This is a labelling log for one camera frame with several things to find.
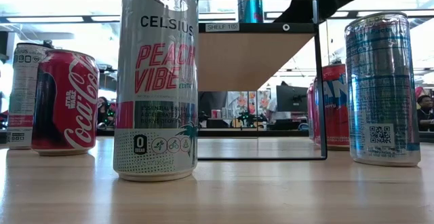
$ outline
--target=office desk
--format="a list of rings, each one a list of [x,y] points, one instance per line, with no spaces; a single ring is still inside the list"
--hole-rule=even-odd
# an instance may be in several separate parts
[[[199,162],[193,176],[151,184],[119,180],[112,156],[112,138],[69,157],[0,149],[0,223],[434,223],[434,145],[422,146],[420,168],[330,152],[322,162]]]

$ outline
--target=blue silver can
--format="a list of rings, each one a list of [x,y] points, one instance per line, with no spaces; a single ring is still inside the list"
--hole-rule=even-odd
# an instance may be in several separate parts
[[[381,12],[345,27],[351,157],[381,166],[420,161],[410,26]]]
[[[238,0],[238,22],[263,23],[262,0]]]

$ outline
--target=computer monitor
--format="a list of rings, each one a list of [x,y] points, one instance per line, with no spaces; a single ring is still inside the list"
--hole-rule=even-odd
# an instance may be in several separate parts
[[[276,86],[277,111],[307,113],[307,88]]]

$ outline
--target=ceiling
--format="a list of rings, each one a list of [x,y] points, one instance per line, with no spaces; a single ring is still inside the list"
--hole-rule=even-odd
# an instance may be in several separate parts
[[[341,10],[387,10],[427,9],[431,0],[356,0]],[[210,1],[209,5],[199,4],[202,13],[236,12],[236,1]],[[265,1],[265,11],[281,12],[290,1]],[[73,16],[73,15],[119,15],[121,0],[0,0],[0,16]],[[344,50],[343,29],[351,20],[328,20],[320,26],[321,53],[323,64],[327,65],[336,52],[341,57]],[[0,24],[0,31],[13,31],[21,40],[39,41],[53,39],[57,47],[77,50],[92,55],[100,64],[117,67],[119,49],[119,23],[98,24]],[[434,36],[432,20],[412,29],[412,48],[415,68],[431,68],[434,61],[434,47],[427,38]],[[289,60],[274,77],[264,84],[275,86],[282,80],[297,86],[308,86],[315,75],[315,53],[313,41],[308,42]],[[426,71],[417,74],[417,79],[427,77]]]

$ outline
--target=barcode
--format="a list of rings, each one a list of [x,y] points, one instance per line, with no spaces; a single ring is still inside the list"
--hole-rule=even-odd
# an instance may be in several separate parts
[[[393,124],[366,124],[366,141],[369,146],[395,146]]]

